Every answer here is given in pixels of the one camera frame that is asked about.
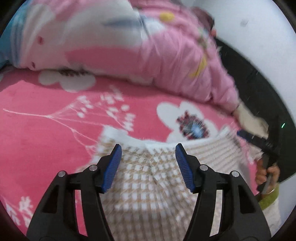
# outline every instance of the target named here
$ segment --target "beige and white checkered cloth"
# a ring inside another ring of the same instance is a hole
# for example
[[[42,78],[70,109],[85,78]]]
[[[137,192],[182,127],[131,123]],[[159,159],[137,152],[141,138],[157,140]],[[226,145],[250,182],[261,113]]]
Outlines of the beige and white checkered cloth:
[[[141,141],[106,127],[92,162],[109,155],[116,143],[122,146],[122,160],[112,187],[100,195],[114,239],[183,240],[197,194],[185,186],[175,159],[176,144]],[[229,129],[215,138],[182,144],[188,154],[216,172],[237,170],[248,181],[246,156]],[[211,235],[219,230],[221,201],[222,192],[218,191]]]

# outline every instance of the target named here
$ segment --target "pink quilt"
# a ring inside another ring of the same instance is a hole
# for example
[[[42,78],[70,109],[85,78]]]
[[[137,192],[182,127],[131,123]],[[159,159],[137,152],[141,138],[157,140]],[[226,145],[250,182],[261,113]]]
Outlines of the pink quilt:
[[[106,125],[162,142],[214,136],[224,125],[238,129],[212,106],[122,80],[19,69],[0,74],[0,197],[22,232],[54,176],[89,163]],[[252,164],[250,172],[254,177]]]

